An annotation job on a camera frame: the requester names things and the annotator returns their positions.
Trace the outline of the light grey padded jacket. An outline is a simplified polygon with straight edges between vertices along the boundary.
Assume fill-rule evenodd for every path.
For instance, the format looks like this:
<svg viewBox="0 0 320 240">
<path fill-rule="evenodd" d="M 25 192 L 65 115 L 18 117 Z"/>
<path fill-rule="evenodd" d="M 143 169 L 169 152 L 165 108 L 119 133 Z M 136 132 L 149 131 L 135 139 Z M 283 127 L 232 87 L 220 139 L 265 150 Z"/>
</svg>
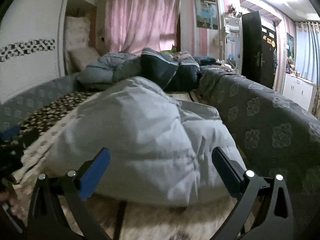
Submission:
<svg viewBox="0 0 320 240">
<path fill-rule="evenodd" d="M 132 77 L 81 105 L 43 166 L 61 176 L 108 148 L 111 162 L 97 193 L 142 204 L 188 206 L 228 193 L 212 163 L 216 147 L 244 166 L 215 107 L 177 100 L 152 81 Z"/>
</svg>

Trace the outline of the patterned beige bed sheet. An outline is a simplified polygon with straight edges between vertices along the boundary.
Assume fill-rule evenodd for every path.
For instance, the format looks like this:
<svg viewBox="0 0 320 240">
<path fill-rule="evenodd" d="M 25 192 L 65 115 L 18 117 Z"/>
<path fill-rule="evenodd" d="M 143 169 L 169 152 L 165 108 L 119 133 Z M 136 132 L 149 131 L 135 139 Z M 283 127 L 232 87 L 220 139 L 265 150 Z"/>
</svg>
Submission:
<svg viewBox="0 0 320 240">
<path fill-rule="evenodd" d="M 39 131 L 38 139 L 22 158 L 23 167 L 14 173 L 17 184 L 19 218 L 27 222 L 29 204 L 37 176 L 44 172 L 43 162 L 48 151 L 65 128 L 74 121 L 76 111 L 97 93 L 74 92 L 55 100 L 21 120 L 19 137 Z M 208 204 L 174 208 L 128 203 L 120 229 L 120 239 L 210 239 L 231 213 L 236 200 L 230 195 Z M 110 236 L 116 235 L 116 219 L 120 202 L 98 194 L 86 200 L 91 215 Z"/>
</svg>

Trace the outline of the grey patterned blanket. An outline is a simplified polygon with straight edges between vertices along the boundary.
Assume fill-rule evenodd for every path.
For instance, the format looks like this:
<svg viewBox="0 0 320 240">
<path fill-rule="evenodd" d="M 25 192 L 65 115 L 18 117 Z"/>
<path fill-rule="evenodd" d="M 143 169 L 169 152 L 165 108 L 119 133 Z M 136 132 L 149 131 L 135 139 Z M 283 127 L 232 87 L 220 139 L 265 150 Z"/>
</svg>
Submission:
<svg viewBox="0 0 320 240">
<path fill-rule="evenodd" d="M 283 173 L 292 193 L 319 194 L 319 120 L 263 85 L 214 68 L 203 69 L 195 95 L 219 111 L 236 144 L 260 175 Z M 61 102 L 70 111 L 97 92 L 76 75 L 44 83 L 1 104 L 1 130 Z"/>
</svg>

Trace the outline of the blue grey folded quilt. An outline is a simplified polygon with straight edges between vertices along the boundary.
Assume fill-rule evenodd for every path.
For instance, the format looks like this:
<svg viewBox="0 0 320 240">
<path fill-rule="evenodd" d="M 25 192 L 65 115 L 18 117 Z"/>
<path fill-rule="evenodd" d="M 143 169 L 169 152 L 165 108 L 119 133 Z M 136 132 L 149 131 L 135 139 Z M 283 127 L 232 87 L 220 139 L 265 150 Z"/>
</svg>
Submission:
<svg viewBox="0 0 320 240">
<path fill-rule="evenodd" d="M 107 53 L 89 63 L 78 75 L 78 81 L 84 85 L 111 85 L 139 76 L 141 73 L 140 55 L 128 53 Z"/>
</svg>

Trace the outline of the beige pillow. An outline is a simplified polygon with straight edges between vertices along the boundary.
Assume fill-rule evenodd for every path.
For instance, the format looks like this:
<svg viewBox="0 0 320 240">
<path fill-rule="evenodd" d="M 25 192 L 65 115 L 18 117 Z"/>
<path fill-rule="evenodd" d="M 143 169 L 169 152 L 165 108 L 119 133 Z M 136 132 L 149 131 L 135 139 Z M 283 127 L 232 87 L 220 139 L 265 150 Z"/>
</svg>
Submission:
<svg viewBox="0 0 320 240">
<path fill-rule="evenodd" d="M 74 71 L 81 72 L 87 65 L 97 60 L 100 55 L 93 47 L 82 47 L 68 51 Z"/>
</svg>

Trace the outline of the white low cabinet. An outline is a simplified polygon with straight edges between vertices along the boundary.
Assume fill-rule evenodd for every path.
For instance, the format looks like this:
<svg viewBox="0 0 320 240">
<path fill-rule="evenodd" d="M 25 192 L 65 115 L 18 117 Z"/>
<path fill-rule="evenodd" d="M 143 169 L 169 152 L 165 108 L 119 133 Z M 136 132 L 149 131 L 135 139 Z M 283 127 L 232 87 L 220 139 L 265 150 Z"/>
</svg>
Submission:
<svg viewBox="0 0 320 240">
<path fill-rule="evenodd" d="M 285 74 L 283 96 L 299 104 L 304 110 L 312 112 L 317 86 L 305 79 Z"/>
</svg>

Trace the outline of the white pillow stack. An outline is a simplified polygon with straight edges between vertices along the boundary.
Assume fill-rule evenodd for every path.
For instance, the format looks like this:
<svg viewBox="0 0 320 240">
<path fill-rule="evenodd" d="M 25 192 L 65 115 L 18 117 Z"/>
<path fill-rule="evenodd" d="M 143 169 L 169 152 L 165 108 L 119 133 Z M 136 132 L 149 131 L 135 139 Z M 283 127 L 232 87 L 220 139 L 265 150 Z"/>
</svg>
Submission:
<svg viewBox="0 0 320 240">
<path fill-rule="evenodd" d="M 67 16 L 65 20 L 65 47 L 67 50 L 89 45 L 90 22 L 86 17 Z"/>
</svg>

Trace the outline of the white wardrobe panel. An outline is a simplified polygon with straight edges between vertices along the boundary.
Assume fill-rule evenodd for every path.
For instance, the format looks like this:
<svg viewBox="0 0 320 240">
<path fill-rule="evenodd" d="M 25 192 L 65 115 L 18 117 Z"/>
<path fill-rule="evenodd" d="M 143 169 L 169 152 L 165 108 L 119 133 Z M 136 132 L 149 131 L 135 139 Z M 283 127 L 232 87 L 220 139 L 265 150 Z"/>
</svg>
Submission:
<svg viewBox="0 0 320 240">
<path fill-rule="evenodd" d="M 63 0 L 14 0 L 1 21 L 1 102 L 61 76 Z"/>
</svg>

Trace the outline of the dark navy folded quilt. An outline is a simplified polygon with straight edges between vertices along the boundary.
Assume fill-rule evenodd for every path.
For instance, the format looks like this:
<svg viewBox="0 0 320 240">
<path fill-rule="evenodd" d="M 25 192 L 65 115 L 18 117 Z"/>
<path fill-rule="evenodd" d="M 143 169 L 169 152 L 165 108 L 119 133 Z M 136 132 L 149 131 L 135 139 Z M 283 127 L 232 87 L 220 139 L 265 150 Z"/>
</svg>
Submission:
<svg viewBox="0 0 320 240">
<path fill-rule="evenodd" d="M 144 48 L 140 56 L 142 76 L 168 92 L 189 92 L 199 86 L 201 67 L 216 64 L 210 56 L 189 52 L 162 53 Z"/>
</svg>

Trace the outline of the white framed mirror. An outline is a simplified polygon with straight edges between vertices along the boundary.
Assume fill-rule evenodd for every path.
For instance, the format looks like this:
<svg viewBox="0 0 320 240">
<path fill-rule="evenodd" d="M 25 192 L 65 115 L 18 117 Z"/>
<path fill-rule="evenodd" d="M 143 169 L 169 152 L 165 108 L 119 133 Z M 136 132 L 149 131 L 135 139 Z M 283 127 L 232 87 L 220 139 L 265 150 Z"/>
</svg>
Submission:
<svg viewBox="0 0 320 240">
<path fill-rule="evenodd" d="M 223 15 L 223 59 L 236 72 L 242 71 L 242 25 L 236 17 Z"/>
</svg>

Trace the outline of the black door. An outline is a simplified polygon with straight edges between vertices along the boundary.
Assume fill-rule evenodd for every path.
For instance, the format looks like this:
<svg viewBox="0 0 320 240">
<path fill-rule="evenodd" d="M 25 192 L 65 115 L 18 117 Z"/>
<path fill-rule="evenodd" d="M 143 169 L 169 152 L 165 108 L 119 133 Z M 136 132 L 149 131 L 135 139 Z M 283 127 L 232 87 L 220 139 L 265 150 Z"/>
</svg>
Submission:
<svg viewBox="0 0 320 240">
<path fill-rule="evenodd" d="M 258 11 L 243 14 L 241 20 L 243 36 L 241 74 L 272 89 L 278 66 L 275 28 L 269 28 L 262 23 Z"/>
</svg>

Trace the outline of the pink curtain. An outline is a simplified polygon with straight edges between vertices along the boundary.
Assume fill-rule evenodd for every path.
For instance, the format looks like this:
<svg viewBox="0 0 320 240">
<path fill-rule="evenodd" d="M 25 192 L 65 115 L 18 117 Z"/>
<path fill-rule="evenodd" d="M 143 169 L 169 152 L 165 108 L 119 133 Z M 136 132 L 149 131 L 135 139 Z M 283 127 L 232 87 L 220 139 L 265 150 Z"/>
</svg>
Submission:
<svg viewBox="0 0 320 240">
<path fill-rule="evenodd" d="M 176 45 L 181 0 L 105 0 L 104 35 L 108 52 L 140 54 L 144 48 Z"/>
</svg>

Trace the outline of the blue striped curtain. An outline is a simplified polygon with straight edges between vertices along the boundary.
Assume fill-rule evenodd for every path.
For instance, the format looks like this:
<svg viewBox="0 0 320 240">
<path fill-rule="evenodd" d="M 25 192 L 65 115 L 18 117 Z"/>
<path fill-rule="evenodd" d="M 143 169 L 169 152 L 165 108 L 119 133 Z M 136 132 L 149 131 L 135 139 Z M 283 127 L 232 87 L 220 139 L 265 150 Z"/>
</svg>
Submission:
<svg viewBox="0 0 320 240">
<path fill-rule="evenodd" d="M 295 22 L 296 70 L 301 77 L 319 85 L 319 23 Z"/>
</svg>

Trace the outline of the framed wall picture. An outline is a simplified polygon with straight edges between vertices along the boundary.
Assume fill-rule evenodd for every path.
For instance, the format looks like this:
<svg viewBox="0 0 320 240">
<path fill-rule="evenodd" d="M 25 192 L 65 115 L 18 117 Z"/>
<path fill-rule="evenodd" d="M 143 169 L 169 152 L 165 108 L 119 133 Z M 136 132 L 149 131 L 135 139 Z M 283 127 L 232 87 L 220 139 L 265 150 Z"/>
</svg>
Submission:
<svg viewBox="0 0 320 240">
<path fill-rule="evenodd" d="M 219 12 L 216 0 L 195 0 L 196 26 L 217 30 L 219 28 Z"/>
</svg>

